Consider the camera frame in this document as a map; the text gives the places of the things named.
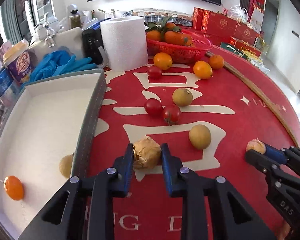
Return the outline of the brown walnut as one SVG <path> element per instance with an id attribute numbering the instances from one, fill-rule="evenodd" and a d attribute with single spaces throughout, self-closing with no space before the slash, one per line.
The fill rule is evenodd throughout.
<path id="1" fill-rule="evenodd" d="M 155 168 L 161 160 L 161 147 L 151 137 L 146 136 L 133 144 L 133 167 L 136 170 Z"/>

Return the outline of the small orange with stem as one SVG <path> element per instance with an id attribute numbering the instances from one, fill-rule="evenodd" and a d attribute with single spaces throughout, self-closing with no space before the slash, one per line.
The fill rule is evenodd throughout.
<path id="1" fill-rule="evenodd" d="M 2 183 L 6 194 L 12 200 L 19 201 L 24 198 L 23 184 L 16 176 L 6 176 Z"/>

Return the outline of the brown kiwi lower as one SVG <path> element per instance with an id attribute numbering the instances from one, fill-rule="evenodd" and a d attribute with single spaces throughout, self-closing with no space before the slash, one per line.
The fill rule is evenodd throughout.
<path id="1" fill-rule="evenodd" d="M 193 126 L 189 131 L 189 140 L 196 149 L 206 149 L 211 143 L 211 132 L 205 125 Z"/>

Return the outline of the red cherry tomato far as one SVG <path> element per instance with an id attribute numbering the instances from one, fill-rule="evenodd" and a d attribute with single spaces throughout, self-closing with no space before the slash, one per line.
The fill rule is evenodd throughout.
<path id="1" fill-rule="evenodd" d="M 157 79 L 162 76 L 162 70 L 157 66 L 150 66 L 147 69 L 147 75 L 150 78 Z"/>

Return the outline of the pale walnut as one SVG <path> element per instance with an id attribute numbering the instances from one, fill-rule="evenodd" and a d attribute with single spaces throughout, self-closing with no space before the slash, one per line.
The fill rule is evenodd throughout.
<path id="1" fill-rule="evenodd" d="M 260 141 L 258 139 L 253 139 L 247 143 L 246 151 L 248 151 L 248 150 L 255 150 L 256 152 L 258 152 L 260 154 L 265 154 L 266 146 L 262 141 Z"/>

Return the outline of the black speaker device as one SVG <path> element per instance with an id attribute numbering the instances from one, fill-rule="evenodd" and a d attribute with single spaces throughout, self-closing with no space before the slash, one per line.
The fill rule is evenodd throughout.
<path id="1" fill-rule="evenodd" d="M 84 57 L 90 57 L 92 59 L 92 63 L 101 65 L 103 63 L 103 57 L 99 51 L 101 44 L 97 39 L 96 30 L 84 30 L 82 32 L 82 43 Z"/>

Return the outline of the walnut inside tray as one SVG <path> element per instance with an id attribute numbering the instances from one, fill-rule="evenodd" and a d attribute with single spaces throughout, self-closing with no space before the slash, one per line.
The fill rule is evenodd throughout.
<path id="1" fill-rule="evenodd" d="M 59 162 L 59 171 L 67 179 L 70 178 L 74 154 L 64 156 Z"/>

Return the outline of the brown kiwi upper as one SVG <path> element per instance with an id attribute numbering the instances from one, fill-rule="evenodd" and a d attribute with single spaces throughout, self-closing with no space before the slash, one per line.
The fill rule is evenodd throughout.
<path id="1" fill-rule="evenodd" d="M 193 95 L 186 88 L 178 88 L 173 92 L 172 100 L 175 105 L 185 107 L 192 103 Z"/>

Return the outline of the long wooden back scratcher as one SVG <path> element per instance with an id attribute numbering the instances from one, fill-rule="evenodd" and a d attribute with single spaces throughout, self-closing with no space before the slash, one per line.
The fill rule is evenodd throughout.
<path id="1" fill-rule="evenodd" d="M 292 104 L 278 85 L 247 60 L 219 47 L 207 51 L 206 57 L 221 55 L 224 68 L 252 90 L 281 122 L 296 146 L 300 147 L 300 121 Z"/>

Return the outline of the blue rubber gloves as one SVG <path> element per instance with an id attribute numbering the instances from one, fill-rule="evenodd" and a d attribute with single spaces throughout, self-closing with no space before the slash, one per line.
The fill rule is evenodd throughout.
<path id="1" fill-rule="evenodd" d="M 42 61 L 38 63 L 30 74 L 29 81 L 23 83 L 21 88 L 49 77 L 95 68 L 97 68 L 97 65 L 92 63 L 92 58 L 90 57 L 77 60 L 75 55 L 70 55 L 65 50 L 54 51 L 43 57 Z"/>

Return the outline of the red gift boxes stack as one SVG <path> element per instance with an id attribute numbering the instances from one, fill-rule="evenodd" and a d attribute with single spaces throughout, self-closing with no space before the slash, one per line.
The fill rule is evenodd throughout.
<path id="1" fill-rule="evenodd" d="M 255 47 L 258 33 L 246 24 L 223 14 L 195 7 L 193 9 L 192 28 L 200 31 L 216 46 L 228 43 L 257 57 L 261 55 L 261 51 Z"/>

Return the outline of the blue drink can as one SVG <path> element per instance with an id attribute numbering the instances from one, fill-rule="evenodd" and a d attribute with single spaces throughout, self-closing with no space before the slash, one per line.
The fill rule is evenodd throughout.
<path id="1" fill-rule="evenodd" d="M 5 107 L 12 107 L 20 93 L 20 86 L 16 83 L 7 68 L 0 69 L 0 101 Z"/>

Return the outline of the silver rabbit figurine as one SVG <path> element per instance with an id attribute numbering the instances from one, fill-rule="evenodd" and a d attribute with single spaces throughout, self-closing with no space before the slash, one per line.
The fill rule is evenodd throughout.
<path id="1" fill-rule="evenodd" d="M 48 16 L 49 13 L 44 14 L 44 20 L 38 23 L 34 30 L 38 36 L 38 40 L 45 41 L 45 44 L 52 48 L 55 46 L 54 37 L 56 35 L 55 26 L 57 24 L 57 18 L 55 16 Z"/>

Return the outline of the white paper towel roll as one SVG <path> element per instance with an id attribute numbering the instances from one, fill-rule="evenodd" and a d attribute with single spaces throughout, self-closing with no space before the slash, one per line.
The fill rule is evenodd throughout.
<path id="1" fill-rule="evenodd" d="M 145 25 L 142 17 L 114 18 L 100 23 L 108 67 L 117 72 L 148 64 Z"/>

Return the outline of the red cherry tomato left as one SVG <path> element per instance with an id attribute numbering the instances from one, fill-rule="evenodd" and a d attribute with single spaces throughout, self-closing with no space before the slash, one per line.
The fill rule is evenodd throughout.
<path id="1" fill-rule="evenodd" d="M 160 116 L 162 104 L 159 100 L 151 98 L 145 102 L 144 109 L 150 116 Z"/>

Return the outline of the purple instant noodle cup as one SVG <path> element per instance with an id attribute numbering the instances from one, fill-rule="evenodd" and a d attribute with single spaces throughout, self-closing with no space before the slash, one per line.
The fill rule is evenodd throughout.
<path id="1" fill-rule="evenodd" d="M 34 70 L 28 48 L 29 43 L 26 40 L 21 40 L 3 56 L 5 67 L 21 85 L 29 81 L 30 75 Z"/>

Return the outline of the grey white tray box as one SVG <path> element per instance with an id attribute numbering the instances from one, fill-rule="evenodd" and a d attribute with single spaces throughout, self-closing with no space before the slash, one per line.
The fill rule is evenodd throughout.
<path id="1" fill-rule="evenodd" d="M 0 226 L 17 239 L 66 182 L 59 162 L 74 154 L 74 173 L 84 177 L 106 92 L 102 70 L 87 70 L 23 88 L 0 131 Z M 16 176 L 24 198 L 12 200 L 3 180 Z"/>

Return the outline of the red cherry tomato with stem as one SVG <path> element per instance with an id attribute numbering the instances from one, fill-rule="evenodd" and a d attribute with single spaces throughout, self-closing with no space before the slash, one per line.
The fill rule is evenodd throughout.
<path id="1" fill-rule="evenodd" d="M 177 105 L 165 106 L 162 110 L 162 117 L 167 124 L 173 126 L 180 120 L 181 110 Z"/>

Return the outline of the brown kiwi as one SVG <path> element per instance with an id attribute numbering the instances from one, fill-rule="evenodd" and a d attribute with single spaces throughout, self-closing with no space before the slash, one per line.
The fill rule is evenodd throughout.
<path id="1" fill-rule="evenodd" d="M 205 125 L 193 126 L 189 131 L 189 140 L 196 149 L 206 149 L 211 143 L 211 132 Z"/>
<path id="2" fill-rule="evenodd" d="M 173 92 L 172 100 L 175 105 L 185 107 L 192 103 L 193 95 L 186 88 L 178 88 Z"/>

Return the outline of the red plastic fruit basket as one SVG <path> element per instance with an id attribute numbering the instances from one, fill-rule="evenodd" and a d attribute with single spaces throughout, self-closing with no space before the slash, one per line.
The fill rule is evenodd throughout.
<path id="1" fill-rule="evenodd" d="M 189 46 L 147 39 L 148 55 L 155 56 L 157 53 L 163 52 L 170 55 L 174 63 L 186 64 L 202 60 L 205 53 L 213 48 L 212 42 L 202 33 L 193 29 L 183 29 L 182 32 L 192 38 Z"/>

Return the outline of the red round table mat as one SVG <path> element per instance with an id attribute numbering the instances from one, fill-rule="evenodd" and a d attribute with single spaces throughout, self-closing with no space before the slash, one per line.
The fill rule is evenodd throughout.
<path id="1" fill-rule="evenodd" d="M 272 232 L 280 233 L 284 221 L 266 200 L 264 175 L 245 162 L 244 153 L 253 139 L 276 148 L 295 144 L 277 117 L 239 78 L 219 69 L 203 80 L 195 76 L 192 65 L 175 64 L 158 79 L 147 75 L 147 67 L 128 72 L 109 70 L 106 84 L 91 147 L 90 176 L 111 165 L 129 143 L 149 136 L 159 144 L 167 143 L 171 154 L 199 175 L 224 176 Z M 189 89 L 193 102 L 181 109 L 176 125 L 145 112 L 149 98 L 171 105 L 177 88 Z M 189 131 L 196 125 L 205 125 L 211 132 L 206 149 L 196 149 L 189 140 Z"/>

